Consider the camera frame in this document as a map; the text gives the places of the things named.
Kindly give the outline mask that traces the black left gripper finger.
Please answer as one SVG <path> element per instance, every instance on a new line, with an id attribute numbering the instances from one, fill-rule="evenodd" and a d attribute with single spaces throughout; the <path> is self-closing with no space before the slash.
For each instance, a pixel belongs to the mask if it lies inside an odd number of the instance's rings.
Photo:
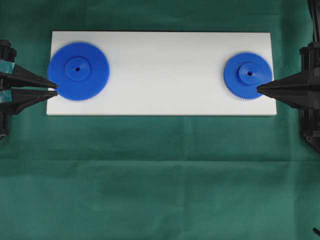
<path id="1" fill-rule="evenodd" d="M 51 82 L 46 78 L 15 64 L 14 62 L 11 62 L 10 64 L 12 66 L 12 73 L 10 77 L 11 87 L 58 88 L 56 83 Z"/>
<path id="2" fill-rule="evenodd" d="M 12 89 L 11 113 L 20 113 L 25 108 L 58 96 L 54 90 Z"/>

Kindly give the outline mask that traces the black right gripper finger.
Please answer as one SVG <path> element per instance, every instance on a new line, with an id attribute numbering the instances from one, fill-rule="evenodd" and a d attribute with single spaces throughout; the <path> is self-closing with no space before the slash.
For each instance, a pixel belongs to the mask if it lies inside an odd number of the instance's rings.
<path id="1" fill-rule="evenodd" d="M 302 71 L 259 85 L 256 91 L 262 95 L 281 101 L 291 108 L 309 109 L 309 77 L 309 71 Z"/>

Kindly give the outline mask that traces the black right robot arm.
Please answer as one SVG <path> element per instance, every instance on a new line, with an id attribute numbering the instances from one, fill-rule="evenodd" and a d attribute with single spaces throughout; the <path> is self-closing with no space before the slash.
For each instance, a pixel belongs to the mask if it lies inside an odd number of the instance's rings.
<path id="1" fill-rule="evenodd" d="M 257 87 L 257 92 L 300 110 L 300 134 L 320 151 L 320 2 L 309 0 L 312 42 L 299 50 L 301 72 Z"/>

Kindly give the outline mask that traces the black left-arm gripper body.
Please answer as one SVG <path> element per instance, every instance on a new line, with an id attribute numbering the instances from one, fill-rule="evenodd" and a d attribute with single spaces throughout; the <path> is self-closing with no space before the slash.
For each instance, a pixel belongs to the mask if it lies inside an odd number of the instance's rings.
<path id="1" fill-rule="evenodd" d="M 16 115 L 16 106 L 10 105 L 13 101 L 12 87 L 7 83 L 5 74 L 11 75 L 15 68 L 17 51 L 12 48 L 9 40 L 0 40 L 0 139 L 9 134 L 9 116 Z"/>

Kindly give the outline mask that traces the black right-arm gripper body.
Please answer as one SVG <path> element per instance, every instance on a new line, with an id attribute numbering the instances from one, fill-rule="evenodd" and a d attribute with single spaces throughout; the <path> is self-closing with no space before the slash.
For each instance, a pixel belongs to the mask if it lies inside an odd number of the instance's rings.
<path id="1" fill-rule="evenodd" d="M 308 71 L 320 67 L 320 44 L 311 42 L 299 50 L 301 70 Z M 307 103 L 300 111 L 300 133 L 317 151 L 320 151 L 320 90 L 309 87 L 306 90 Z"/>

